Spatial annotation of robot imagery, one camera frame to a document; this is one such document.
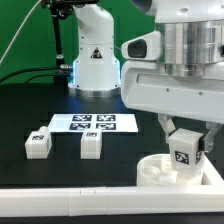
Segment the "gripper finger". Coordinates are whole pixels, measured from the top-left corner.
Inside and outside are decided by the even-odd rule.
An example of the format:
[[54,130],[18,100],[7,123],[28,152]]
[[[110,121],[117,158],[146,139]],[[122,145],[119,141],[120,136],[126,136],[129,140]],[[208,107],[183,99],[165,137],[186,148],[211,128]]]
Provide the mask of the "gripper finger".
[[208,132],[202,137],[200,140],[200,146],[201,149],[205,153],[209,153],[214,148],[214,138],[218,134],[218,132],[223,127],[220,123],[214,123],[214,122],[207,122],[206,123],[206,129]]
[[170,115],[159,114],[158,121],[159,121],[163,131],[167,135],[171,134],[176,129],[176,127],[173,123],[173,120],[172,120],[172,116],[170,116]]

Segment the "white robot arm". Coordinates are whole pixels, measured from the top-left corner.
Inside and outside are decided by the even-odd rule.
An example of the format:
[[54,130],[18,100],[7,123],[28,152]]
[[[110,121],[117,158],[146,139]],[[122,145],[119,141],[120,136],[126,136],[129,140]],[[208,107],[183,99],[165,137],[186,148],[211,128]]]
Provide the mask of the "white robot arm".
[[122,45],[114,56],[114,21],[97,4],[73,7],[79,54],[69,87],[87,97],[120,92],[126,107],[154,112],[165,133],[173,117],[201,120],[201,142],[213,149],[224,126],[224,0],[131,0],[155,18],[155,29]]

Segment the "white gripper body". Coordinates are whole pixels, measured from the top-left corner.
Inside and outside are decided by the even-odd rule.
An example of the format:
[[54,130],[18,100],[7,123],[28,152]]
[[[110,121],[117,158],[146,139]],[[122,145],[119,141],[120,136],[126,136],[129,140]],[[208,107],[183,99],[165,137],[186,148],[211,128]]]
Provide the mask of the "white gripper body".
[[180,77],[155,62],[127,61],[121,97],[127,108],[224,124],[224,62],[203,77]]

